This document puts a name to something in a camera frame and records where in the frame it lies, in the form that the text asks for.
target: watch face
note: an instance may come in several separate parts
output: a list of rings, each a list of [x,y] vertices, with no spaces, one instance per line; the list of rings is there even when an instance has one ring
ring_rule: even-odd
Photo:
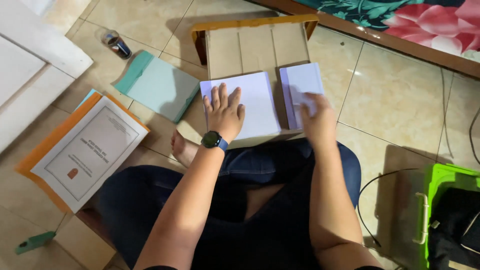
[[[206,148],[213,148],[218,146],[220,143],[220,135],[215,131],[209,131],[205,133],[204,138],[202,139],[202,144]]]

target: pink flower pattern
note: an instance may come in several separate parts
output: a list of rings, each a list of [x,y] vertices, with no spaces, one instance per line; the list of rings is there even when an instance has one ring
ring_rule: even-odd
[[[383,23],[390,27],[384,33],[454,55],[480,50],[480,0],[466,0],[459,8],[407,5]]]

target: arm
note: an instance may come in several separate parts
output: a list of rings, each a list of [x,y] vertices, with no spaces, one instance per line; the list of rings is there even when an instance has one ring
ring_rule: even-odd
[[[240,132],[245,107],[239,105],[240,89],[228,105],[225,84],[212,89],[212,104],[205,96],[208,127],[230,143]],[[190,269],[193,253],[205,226],[215,182],[225,153],[218,147],[200,146],[185,175],[162,208],[134,270],[151,266]]]
[[[323,95],[306,94],[315,101],[317,112],[310,117],[302,107],[305,134],[315,153],[310,193],[310,240],[318,262],[327,270],[353,270],[380,266],[362,246],[360,223],[343,177],[336,145],[335,112]]]

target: person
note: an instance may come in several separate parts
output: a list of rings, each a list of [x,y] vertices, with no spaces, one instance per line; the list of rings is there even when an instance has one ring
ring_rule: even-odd
[[[204,97],[210,135],[202,145],[173,134],[173,155],[188,168],[184,175],[141,165],[109,177],[97,207],[127,265],[380,269],[362,246],[355,213],[359,161],[336,142],[335,113],[327,99],[305,95],[316,105],[313,116],[306,105],[301,108],[306,139],[224,151],[218,142],[235,139],[246,109],[239,104],[241,89],[229,97],[221,84],[212,89],[212,101]]]

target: floral bedsheet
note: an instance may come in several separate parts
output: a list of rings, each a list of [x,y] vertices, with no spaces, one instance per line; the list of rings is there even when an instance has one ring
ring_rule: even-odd
[[[480,62],[480,0],[295,0],[338,18]]]

